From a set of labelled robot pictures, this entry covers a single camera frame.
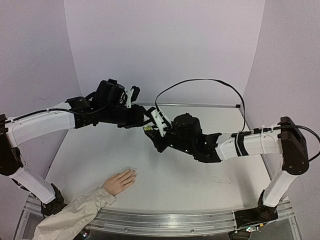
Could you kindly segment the aluminium table rail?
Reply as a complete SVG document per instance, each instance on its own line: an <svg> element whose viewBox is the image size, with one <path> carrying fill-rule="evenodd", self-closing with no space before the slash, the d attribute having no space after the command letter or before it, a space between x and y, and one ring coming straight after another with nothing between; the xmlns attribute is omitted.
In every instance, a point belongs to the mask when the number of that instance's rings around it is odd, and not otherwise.
<svg viewBox="0 0 320 240"><path fill-rule="evenodd" d="M102 209L90 223L92 228L111 231L132 232L178 232L198 233L235 229L236 214L232 210L193 213L137 213L112 209Z"/></svg>
<svg viewBox="0 0 320 240"><path fill-rule="evenodd" d="M154 102L136 102L137 105L142 106L153 106ZM157 103L159 107L195 107L195 108L228 108L228 109L240 109L236 105L225 105L225 104L202 104L202 103Z"/></svg>

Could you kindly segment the yellow nail polish bottle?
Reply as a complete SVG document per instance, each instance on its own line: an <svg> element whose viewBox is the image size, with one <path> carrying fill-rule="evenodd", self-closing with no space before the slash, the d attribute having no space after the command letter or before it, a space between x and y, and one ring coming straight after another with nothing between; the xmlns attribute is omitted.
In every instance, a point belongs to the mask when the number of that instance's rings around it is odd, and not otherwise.
<svg viewBox="0 0 320 240"><path fill-rule="evenodd" d="M145 126L143 126L143 130L144 130L145 132L147 132L147 131L153 131L153 127L152 127L151 125L145 125Z"/></svg>

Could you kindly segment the aluminium table front rail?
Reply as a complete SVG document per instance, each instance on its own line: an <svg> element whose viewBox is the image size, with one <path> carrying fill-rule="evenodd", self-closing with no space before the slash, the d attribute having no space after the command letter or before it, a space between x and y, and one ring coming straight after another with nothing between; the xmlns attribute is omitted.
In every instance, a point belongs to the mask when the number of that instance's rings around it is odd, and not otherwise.
<svg viewBox="0 0 320 240"><path fill-rule="evenodd" d="M232 210L193 213L137 213L112 209L102 209L90 223L92 228L111 231L132 232L178 232L198 233L235 229L236 214Z"/></svg>

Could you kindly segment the beige sleeved forearm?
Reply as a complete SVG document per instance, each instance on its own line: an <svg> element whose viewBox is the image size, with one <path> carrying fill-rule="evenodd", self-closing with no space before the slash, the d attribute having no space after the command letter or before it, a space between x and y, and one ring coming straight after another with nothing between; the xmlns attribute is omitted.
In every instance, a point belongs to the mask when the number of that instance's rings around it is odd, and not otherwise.
<svg viewBox="0 0 320 240"><path fill-rule="evenodd" d="M105 206L111 206L116 197L104 188L96 189L73 200L57 214L40 222L34 231L34 240L72 240Z"/></svg>

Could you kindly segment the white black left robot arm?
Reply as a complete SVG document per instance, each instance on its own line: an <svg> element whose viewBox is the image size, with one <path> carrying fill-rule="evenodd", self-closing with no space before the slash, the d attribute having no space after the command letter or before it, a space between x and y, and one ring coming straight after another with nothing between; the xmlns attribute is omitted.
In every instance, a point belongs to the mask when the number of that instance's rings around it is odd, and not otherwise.
<svg viewBox="0 0 320 240"><path fill-rule="evenodd" d="M1 114L0 174L38 198L43 216L64 218L68 208L60 190L32 173L21 158L19 145L54 132L98 123L115 124L125 129L142 127L152 120L143 106L134 103L139 93L137 86L126 90L116 80L108 79L102 80L97 90L86 97L69 98L59 106L11 118Z"/></svg>

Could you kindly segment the bare human hand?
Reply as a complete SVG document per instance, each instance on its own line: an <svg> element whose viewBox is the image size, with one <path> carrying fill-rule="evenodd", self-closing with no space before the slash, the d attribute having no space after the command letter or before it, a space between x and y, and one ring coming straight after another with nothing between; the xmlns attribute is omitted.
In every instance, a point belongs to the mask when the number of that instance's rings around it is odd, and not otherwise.
<svg viewBox="0 0 320 240"><path fill-rule="evenodd" d="M109 177L102 185L102 188L109 194L116 196L124 190L132 186L136 181L136 171L133 169L126 169L121 173L117 173Z"/></svg>

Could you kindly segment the aluminium table rear rail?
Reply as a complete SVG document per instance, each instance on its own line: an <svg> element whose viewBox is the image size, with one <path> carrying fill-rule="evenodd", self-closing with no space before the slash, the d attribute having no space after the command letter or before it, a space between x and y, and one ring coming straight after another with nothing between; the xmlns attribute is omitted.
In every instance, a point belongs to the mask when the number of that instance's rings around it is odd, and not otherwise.
<svg viewBox="0 0 320 240"><path fill-rule="evenodd" d="M137 105L142 106L153 106L154 102L136 102ZM236 105L225 105L225 104L202 104L202 103L157 103L159 107L195 107L195 108L228 108L228 109L240 109Z"/></svg>

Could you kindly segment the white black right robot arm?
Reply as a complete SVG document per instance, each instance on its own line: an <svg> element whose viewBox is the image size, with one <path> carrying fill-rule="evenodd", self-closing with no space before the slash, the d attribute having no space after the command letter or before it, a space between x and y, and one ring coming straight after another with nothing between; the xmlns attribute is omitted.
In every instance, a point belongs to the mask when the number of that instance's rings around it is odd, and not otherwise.
<svg viewBox="0 0 320 240"><path fill-rule="evenodd" d="M159 153L170 147L205 164L253 155L282 155L280 167L260 194L257 206L234 213L236 230L276 220L282 197L296 177L306 173L310 166L306 139L289 117L282 117L275 126L204 134L199 119L189 113L177 116L172 122L164 120L157 110L151 116L153 123L143 130Z"/></svg>

